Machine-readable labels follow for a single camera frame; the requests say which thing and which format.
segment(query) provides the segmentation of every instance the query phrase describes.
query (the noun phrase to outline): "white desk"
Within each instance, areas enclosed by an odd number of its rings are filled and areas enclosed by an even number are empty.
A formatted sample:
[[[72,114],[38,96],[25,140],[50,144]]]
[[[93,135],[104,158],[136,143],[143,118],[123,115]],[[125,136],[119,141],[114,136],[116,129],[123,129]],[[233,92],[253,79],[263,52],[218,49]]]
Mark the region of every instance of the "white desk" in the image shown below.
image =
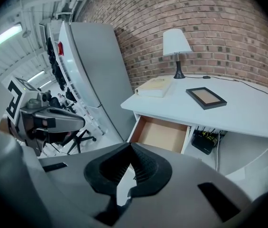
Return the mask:
[[[268,93],[268,88],[264,86],[246,81],[245,83]],[[203,110],[186,93],[186,89],[198,87],[207,87],[212,90],[227,101],[227,105]],[[216,78],[173,79],[165,97],[133,95],[122,103],[121,107],[133,111],[137,119],[137,124],[129,140],[135,135],[135,131],[137,132],[136,128],[139,128],[140,116],[183,124],[188,127],[181,153],[190,154],[202,161],[204,158],[204,162],[207,164],[215,159],[213,156],[203,154],[190,144],[194,130],[198,126],[202,128],[205,126],[228,131],[221,142],[220,172],[231,176],[234,180],[244,179],[250,166],[257,171],[256,163],[259,162],[261,165],[265,159],[264,156],[268,155],[268,95],[241,82]]]

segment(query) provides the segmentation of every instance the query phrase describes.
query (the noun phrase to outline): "white refrigerator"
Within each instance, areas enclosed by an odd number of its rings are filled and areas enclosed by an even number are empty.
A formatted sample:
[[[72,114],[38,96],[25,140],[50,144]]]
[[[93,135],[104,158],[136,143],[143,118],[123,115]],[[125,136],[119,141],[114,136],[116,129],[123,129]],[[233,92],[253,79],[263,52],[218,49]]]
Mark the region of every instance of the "white refrigerator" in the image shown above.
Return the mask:
[[[59,42],[65,70],[78,97],[101,127],[126,141],[136,120],[133,112],[120,105],[133,91],[113,27],[64,21]]]

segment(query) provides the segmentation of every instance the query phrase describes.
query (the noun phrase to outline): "black lamp base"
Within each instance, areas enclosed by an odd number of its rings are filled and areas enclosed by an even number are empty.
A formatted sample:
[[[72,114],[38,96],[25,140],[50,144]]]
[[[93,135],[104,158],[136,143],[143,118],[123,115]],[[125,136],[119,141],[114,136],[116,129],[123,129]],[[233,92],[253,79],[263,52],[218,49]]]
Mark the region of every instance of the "black lamp base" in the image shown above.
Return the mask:
[[[177,65],[177,71],[176,71],[174,78],[176,78],[176,79],[185,78],[185,76],[183,75],[183,73],[181,71],[180,61],[176,61],[176,65]]]

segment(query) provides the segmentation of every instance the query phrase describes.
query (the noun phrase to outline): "book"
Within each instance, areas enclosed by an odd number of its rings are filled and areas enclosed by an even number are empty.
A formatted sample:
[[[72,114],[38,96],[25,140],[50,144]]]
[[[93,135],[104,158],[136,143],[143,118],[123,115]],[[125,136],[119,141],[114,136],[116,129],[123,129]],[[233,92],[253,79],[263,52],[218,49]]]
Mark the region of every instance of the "book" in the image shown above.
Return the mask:
[[[171,83],[171,76],[159,76],[157,78],[152,78],[135,89],[135,94],[139,96],[162,98],[171,86]]]

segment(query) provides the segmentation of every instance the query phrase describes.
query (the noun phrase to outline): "table lamp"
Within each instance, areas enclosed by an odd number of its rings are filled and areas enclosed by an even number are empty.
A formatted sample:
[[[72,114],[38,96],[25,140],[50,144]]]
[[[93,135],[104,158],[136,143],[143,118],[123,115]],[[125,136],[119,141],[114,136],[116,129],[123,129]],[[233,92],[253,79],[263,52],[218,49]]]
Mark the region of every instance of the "table lamp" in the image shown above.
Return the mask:
[[[163,33],[163,56],[170,56],[176,54],[177,71],[174,76],[176,79],[185,78],[181,71],[181,64],[179,61],[179,53],[191,52],[189,43],[187,42],[182,30],[173,28]]]

